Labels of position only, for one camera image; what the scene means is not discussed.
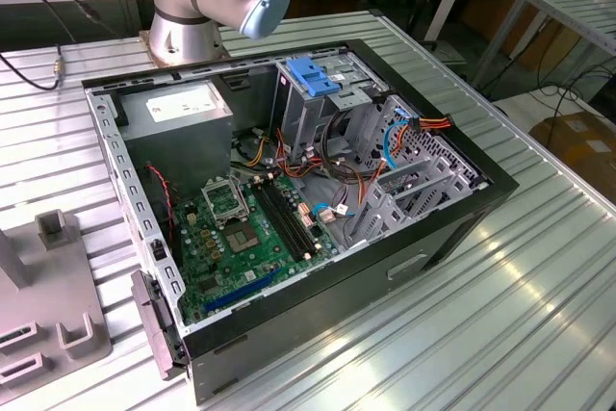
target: blue cable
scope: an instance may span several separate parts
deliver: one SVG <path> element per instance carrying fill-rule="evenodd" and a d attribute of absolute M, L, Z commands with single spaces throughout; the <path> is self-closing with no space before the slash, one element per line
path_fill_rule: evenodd
<path fill-rule="evenodd" d="M 316 215 L 320 209 L 328 209 L 328 208 L 329 208 L 329 204 L 327 204 L 326 202 L 320 202 L 319 204 L 317 204 L 315 207 L 312 208 L 312 213 Z"/>
<path fill-rule="evenodd" d="M 387 164 L 389 164 L 389 166 L 391 168 L 396 168 L 396 163 L 394 163 L 394 160 L 392 159 L 392 156 L 389 154 L 389 134 L 392 132 L 392 129 L 394 127 L 398 127 L 400 125 L 406 125 L 407 122 L 395 122 L 392 125 L 389 126 L 389 128 L 385 131 L 385 136 L 383 138 L 383 157 L 385 158 L 385 161 L 387 161 Z"/>

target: label sticker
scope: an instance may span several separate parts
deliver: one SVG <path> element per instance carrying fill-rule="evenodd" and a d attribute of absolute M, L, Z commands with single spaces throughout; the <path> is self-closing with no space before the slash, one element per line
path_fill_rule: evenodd
<path fill-rule="evenodd" d="M 198 89 L 150 98 L 145 106 L 154 122 L 163 122 L 176 117 L 212 111 L 220 108 L 221 103 L 220 93 L 212 83 L 208 82 Z"/>
<path fill-rule="evenodd" d="M 601 140 L 587 140 L 586 142 L 598 153 L 609 153 L 611 151 L 609 146 Z"/>
<path fill-rule="evenodd" d="M 341 216 L 345 216 L 347 214 L 348 207 L 345 204 L 338 204 L 336 206 L 336 212 Z"/>
<path fill-rule="evenodd" d="M 567 125 L 571 127 L 574 132 L 587 132 L 588 127 L 581 120 L 567 120 Z"/>

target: green circuit board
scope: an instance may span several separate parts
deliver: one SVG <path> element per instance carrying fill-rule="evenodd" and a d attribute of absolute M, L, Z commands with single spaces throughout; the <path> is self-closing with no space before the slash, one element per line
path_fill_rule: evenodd
<path fill-rule="evenodd" d="M 288 178 L 279 177 L 273 184 L 286 197 L 295 197 L 297 202 L 301 202 Z M 325 227 L 316 224 L 314 226 L 318 227 L 317 231 L 320 233 L 315 234 L 319 236 L 315 237 L 312 231 L 308 231 L 308 235 L 321 249 L 312 255 L 310 260 L 294 260 L 250 186 L 242 184 L 240 191 L 249 209 L 247 221 L 235 221 L 227 224 L 223 230 L 216 228 L 215 218 L 202 195 L 174 208 L 182 240 L 180 273 L 186 285 L 186 292 L 180 298 L 179 304 L 185 324 L 213 315 L 218 309 L 207 310 L 208 303 L 220 302 L 224 300 L 221 297 L 237 293 L 238 290 L 247 291 L 247 294 L 236 297 L 220 308 L 232 305 L 258 293 L 264 287 L 309 270 L 338 252 Z M 229 197 L 229 193 L 224 190 L 218 192 L 216 189 L 214 192 L 219 198 L 211 194 L 209 196 L 217 206 L 219 199 L 223 204 L 229 204 L 229 207 L 234 203 L 233 197 Z M 301 214 L 297 210 L 293 211 L 293 214 L 301 224 Z M 231 229 L 236 229 L 236 233 L 231 234 Z M 237 248 L 238 245 L 246 243 L 254 244 L 255 241 L 251 240 L 255 240 L 255 236 L 258 243 L 241 252 L 234 252 L 229 242 L 235 240 L 233 244 Z M 258 289 L 251 291 L 253 285 L 259 286 Z"/>

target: ram slot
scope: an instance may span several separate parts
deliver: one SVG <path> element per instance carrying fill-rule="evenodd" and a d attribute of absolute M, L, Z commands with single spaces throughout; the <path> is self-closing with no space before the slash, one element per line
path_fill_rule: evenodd
<path fill-rule="evenodd" d="M 305 254 L 315 251 L 312 240 L 274 185 L 259 185 L 253 188 L 253 194 L 296 262 L 303 260 Z"/>

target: red cable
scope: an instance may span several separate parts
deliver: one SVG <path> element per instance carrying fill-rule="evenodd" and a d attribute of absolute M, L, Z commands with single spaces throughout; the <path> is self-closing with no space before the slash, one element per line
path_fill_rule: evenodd
<path fill-rule="evenodd" d="M 163 190 L 165 191 L 165 197 L 167 198 L 167 213 L 169 217 L 169 241 L 172 242 L 173 241 L 173 214 L 172 214 L 172 209 L 171 209 L 171 196 L 169 195 L 169 188 L 168 188 L 169 182 L 165 180 L 165 177 L 163 176 L 163 174 L 159 172 L 158 169 L 156 169 L 154 166 L 147 165 L 146 167 L 152 170 L 158 176 L 159 180 L 161 181 L 161 184 L 163 185 Z"/>

